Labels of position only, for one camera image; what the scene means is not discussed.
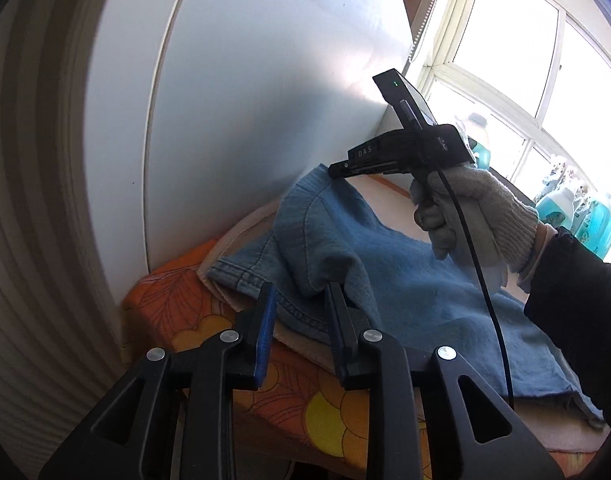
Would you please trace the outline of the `black sleeved right forearm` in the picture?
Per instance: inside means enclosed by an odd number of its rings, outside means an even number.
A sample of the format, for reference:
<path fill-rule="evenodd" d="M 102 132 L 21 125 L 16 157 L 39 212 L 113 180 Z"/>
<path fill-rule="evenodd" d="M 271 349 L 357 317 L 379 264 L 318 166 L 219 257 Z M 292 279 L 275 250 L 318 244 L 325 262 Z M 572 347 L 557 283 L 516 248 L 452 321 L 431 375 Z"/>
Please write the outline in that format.
<path fill-rule="evenodd" d="M 611 264 L 565 229 L 537 228 L 519 273 L 525 315 L 561 351 L 611 427 Z"/>

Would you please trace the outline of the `white gloved right hand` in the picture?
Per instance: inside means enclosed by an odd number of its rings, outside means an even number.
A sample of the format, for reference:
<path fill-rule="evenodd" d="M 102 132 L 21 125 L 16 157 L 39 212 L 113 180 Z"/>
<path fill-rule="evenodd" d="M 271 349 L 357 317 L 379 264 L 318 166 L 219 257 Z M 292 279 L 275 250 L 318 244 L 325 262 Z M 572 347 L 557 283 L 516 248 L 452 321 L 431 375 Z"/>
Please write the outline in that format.
<path fill-rule="evenodd" d="M 451 258 L 477 284 L 481 266 L 492 294 L 517 274 L 528 281 L 554 230 L 487 170 L 458 166 L 432 171 L 409 188 L 417 226 L 428 233 L 435 258 Z"/>

